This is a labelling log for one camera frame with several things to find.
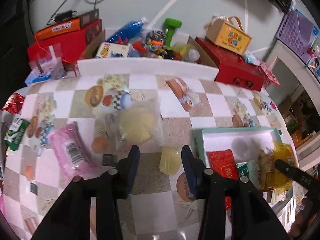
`white bottle cap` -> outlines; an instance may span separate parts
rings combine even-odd
[[[147,20],[145,17],[142,17],[142,18],[141,18],[141,21],[143,22],[143,24],[148,23],[148,20]]]
[[[196,49],[190,49],[188,52],[188,58],[191,61],[196,62],[200,58],[200,54]]]

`green dumbbell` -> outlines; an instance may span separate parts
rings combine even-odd
[[[181,27],[182,22],[175,19],[167,18],[164,21],[164,25],[166,27],[166,35],[167,35],[165,38],[165,46],[169,48],[172,40],[172,36],[174,35],[175,30]]]

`purple perforated panel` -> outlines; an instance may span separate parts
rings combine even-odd
[[[297,56],[307,63],[310,55],[307,53],[309,40],[313,31],[313,23],[296,11],[290,11],[283,19],[277,39],[287,45]]]

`green snack wrapper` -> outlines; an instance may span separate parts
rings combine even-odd
[[[20,118],[15,118],[12,121],[5,137],[4,143],[9,146],[12,151],[16,151],[19,148],[22,136],[28,127],[29,122],[24,121]]]
[[[240,176],[247,177],[257,189],[260,189],[260,167],[255,161],[238,163],[237,170]]]

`yellow box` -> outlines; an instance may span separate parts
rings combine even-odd
[[[240,29],[228,22],[232,18],[236,19]],[[228,21],[217,19],[212,25],[209,25],[206,38],[217,46],[243,55],[251,41],[251,37],[243,31],[238,17],[229,17]]]

